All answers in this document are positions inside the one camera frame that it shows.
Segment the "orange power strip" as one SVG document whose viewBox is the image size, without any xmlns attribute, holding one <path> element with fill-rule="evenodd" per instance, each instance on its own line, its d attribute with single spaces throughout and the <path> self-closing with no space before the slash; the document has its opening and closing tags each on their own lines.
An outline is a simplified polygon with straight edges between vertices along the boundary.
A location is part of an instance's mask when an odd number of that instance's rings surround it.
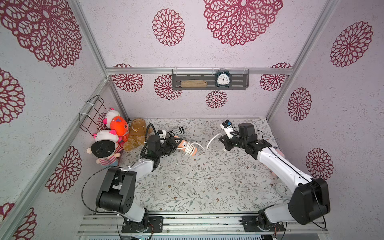
<svg viewBox="0 0 384 240">
<path fill-rule="evenodd" d="M 196 142 L 188 142 L 184 139 L 178 140 L 178 150 L 182 150 L 185 156 L 194 157 L 198 152 L 198 146 L 200 144 Z"/>
</svg>

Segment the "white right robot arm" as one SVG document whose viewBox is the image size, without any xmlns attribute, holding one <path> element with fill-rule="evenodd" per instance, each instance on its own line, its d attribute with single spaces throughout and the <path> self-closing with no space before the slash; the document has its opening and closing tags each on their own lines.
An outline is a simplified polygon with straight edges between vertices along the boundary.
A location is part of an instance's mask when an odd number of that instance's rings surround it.
<svg viewBox="0 0 384 240">
<path fill-rule="evenodd" d="M 219 140 L 227 151 L 235 147 L 245 150 L 275 173 L 293 194 L 287 204 L 272 205 L 258 212 L 258 226 L 262 230 L 279 222 L 296 221 L 306 225 L 330 212 L 327 182 L 322 178 L 315 179 L 292 165 L 269 142 L 257 136 L 253 124 L 242 123 L 234 129 L 226 120 L 221 123 L 221 128 L 225 135 Z"/>
</svg>

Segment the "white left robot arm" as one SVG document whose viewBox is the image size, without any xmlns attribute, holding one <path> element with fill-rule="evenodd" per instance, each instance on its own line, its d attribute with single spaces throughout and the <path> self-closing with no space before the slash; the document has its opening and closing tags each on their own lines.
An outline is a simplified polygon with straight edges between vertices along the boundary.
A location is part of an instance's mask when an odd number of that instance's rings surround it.
<svg viewBox="0 0 384 240">
<path fill-rule="evenodd" d="M 153 172 L 160 159 L 175 152 L 182 140 L 178 136 L 166 139 L 158 135 L 149 136 L 141 158 L 131 167 L 111 167 L 107 170 L 96 197 L 96 206 L 117 213 L 130 222 L 146 226 L 149 222 L 148 210 L 134 201 L 136 181 Z"/>
</svg>

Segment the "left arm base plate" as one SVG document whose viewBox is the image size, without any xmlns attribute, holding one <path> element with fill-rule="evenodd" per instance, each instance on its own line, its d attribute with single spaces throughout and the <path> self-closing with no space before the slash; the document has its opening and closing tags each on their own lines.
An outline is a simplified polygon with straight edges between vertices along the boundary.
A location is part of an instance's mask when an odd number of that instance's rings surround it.
<svg viewBox="0 0 384 240">
<path fill-rule="evenodd" d="M 163 217 L 144 217 L 139 223 L 124 220 L 121 232 L 124 234 L 161 233 L 163 231 Z"/>
</svg>

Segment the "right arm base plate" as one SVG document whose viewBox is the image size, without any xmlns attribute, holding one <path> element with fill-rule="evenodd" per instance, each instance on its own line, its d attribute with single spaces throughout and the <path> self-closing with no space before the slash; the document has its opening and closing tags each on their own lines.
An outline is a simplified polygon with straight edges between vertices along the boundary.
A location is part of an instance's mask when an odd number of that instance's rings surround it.
<svg viewBox="0 0 384 240">
<path fill-rule="evenodd" d="M 245 232 L 281 232 L 286 229 L 282 222 L 270 223 L 266 218 L 256 215 L 242 216 L 239 222 Z"/>
</svg>

